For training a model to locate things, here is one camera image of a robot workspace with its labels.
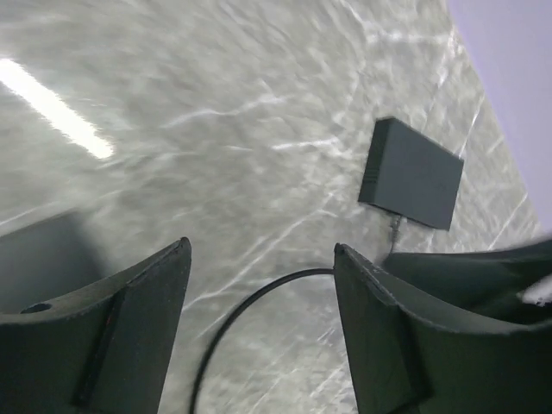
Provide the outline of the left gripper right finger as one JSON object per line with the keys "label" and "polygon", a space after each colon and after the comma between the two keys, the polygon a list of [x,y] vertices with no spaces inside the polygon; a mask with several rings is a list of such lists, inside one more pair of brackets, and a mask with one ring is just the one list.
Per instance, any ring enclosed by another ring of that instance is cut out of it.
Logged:
{"label": "left gripper right finger", "polygon": [[464,310],[345,244],[334,277],[359,412],[550,412],[551,318]]}

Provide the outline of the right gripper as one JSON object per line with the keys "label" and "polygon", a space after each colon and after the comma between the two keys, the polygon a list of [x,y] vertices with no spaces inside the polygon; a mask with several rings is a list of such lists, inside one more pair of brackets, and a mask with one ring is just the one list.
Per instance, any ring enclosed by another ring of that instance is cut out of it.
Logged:
{"label": "right gripper", "polygon": [[551,274],[551,240],[462,254],[391,253],[391,275],[452,305],[507,322],[543,322],[551,304],[528,304],[522,293]]}

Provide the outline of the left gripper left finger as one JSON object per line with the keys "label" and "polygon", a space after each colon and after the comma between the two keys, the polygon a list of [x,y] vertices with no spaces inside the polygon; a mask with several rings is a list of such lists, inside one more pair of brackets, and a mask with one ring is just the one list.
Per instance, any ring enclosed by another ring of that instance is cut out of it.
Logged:
{"label": "left gripper left finger", "polygon": [[155,413],[191,271],[181,238],[63,296],[1,317],[4,413]]}

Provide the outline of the black network switch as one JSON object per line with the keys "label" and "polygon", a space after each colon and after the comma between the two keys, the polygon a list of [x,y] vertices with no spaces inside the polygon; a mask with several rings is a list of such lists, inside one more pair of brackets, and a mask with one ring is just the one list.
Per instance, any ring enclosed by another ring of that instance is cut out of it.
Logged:
{"label": "black network switch", "polygon": [[464,160],[395,117],[378,119],[358,201],[448,231]]}

